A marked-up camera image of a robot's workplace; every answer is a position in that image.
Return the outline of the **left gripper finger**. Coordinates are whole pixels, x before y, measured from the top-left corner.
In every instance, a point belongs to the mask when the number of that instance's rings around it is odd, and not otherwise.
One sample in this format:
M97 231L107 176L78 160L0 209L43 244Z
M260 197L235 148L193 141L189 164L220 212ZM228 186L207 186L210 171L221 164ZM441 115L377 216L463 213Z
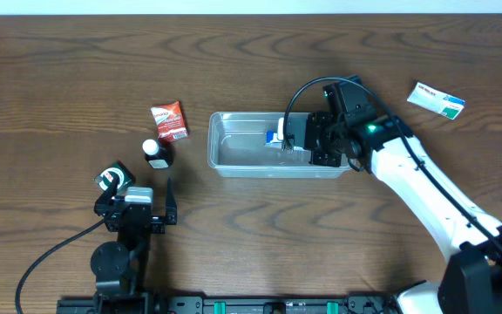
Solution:
M178 207L173 195L173 184L171 179L168 179L166 184L165 209L166 217L176 217L178 215Z
M113 174L110 186L96 200L95 207L96 208L110 207L114 203L113 197L117 193L118 185L119 185L119 176L117 174Z

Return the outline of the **red Panadol sachet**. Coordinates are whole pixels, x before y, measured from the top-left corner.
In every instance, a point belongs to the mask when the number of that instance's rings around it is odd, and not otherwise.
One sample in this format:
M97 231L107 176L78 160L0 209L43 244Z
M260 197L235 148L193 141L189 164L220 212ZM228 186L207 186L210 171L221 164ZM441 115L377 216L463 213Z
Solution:
M153 106L151 113L160 141L173 142L188 137L187 124L179 101L168 105Z

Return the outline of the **white green medicine box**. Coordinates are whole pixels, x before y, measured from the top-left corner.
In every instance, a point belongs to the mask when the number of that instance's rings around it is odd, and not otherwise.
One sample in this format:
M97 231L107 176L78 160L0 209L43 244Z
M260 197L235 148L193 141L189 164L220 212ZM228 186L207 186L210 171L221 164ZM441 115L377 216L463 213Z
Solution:
M407 101L447 119L456 119L465 108L463 99L441 92L421 82L417 82Z

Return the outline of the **blue KoolFever box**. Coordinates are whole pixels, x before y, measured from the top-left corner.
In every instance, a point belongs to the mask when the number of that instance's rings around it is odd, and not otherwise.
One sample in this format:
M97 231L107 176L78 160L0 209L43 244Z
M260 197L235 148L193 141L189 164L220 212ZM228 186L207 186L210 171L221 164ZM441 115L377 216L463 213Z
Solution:
M278 139L278 134L275 131L267 131L265 146L266 147L280 147L282 142Z

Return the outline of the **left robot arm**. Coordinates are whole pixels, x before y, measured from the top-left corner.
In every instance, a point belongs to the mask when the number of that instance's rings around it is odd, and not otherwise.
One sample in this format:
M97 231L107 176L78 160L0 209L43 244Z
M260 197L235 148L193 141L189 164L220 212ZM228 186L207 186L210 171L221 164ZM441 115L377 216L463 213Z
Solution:
M97 313L166 313L160 297L143 287L151 236L163 234L178 219L173 184L166 184L163 215L153 214L153 190L129 187L118 193L119 178L95 201L94 212L117 239L98 246L91 257L96 277L94 297Z

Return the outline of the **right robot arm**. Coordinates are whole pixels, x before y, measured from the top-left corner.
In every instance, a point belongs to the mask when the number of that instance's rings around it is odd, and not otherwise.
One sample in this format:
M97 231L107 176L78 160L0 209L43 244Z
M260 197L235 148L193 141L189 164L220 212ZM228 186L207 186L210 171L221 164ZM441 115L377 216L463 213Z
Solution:
M424 225L446 261L438 283L393 297L397 313L502 313L502 222L472 202L420 140L361 79L321 77L329 109L309 115L313 164L342 162L392 189Z

